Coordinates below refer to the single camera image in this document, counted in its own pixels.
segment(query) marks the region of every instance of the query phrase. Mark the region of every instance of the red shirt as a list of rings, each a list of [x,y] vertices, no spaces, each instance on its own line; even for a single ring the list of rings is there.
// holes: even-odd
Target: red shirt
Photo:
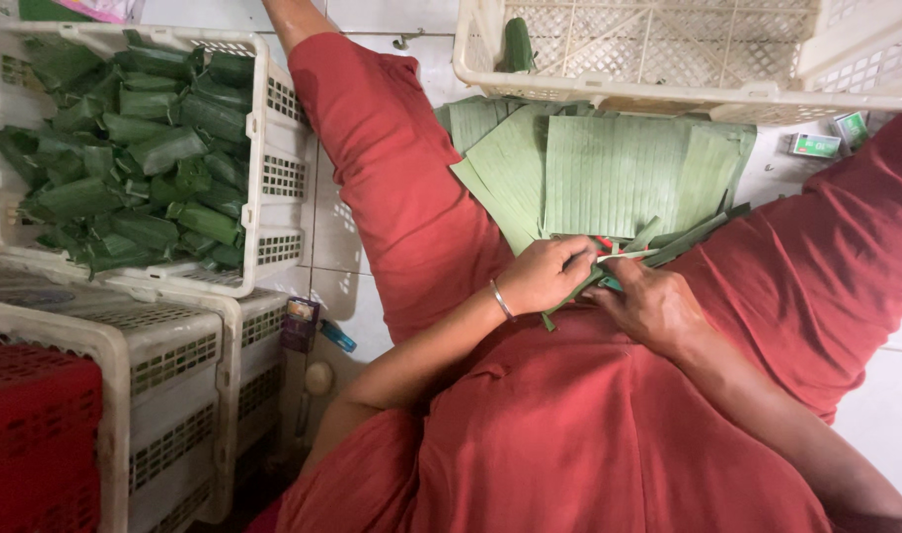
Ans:
[[[364,422],[284,496],[277,531],[829,531],[778,454],[601,311],[505,326],[430,414]]]

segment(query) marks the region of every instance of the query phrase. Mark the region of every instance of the red plastic crate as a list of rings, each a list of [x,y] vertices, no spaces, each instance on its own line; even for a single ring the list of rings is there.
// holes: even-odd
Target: red plastic crate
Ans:
[[[102,377],[94,362],[39,346],[0,345],[0,524],[27,519],[32,509],[59,508],[80,472],[94,469],[101,415]]]

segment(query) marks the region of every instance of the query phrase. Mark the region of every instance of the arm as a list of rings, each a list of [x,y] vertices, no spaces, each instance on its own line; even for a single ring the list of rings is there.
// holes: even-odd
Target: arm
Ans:
[[[667,357],[736,426],[783,456],[834,523],[902,531],[902,496],[841,436],[707,323],[685,279],[630,260],[610,267],[624,296],[587,289],[633,339]]]
[[[587,237],[537,241],[497,278],[497,286],[515,315],[543,311],[585,280],[595,259]],[[312,470],[368,418],[415,405],[506,319],[488,286],[438,323],[373,360],[329,404],[302,472]]]

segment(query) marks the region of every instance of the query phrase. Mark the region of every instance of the stack of banana leaves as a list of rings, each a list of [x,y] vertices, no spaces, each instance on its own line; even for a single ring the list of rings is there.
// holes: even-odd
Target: stack of banana leaves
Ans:
[[[242,267],[254,58],[144,41],[107,60],[58,37],[24,41],[57,111],[8,125],[0,154],[29,186],[24,220],[91,275],[193,258]]]

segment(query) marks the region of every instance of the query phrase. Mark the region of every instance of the purple box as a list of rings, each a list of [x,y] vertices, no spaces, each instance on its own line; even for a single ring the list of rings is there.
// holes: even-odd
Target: purple box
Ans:
[[[308,354],[316,339],[319,304],[291,296],[286,304],[279,344],[288,350]]]

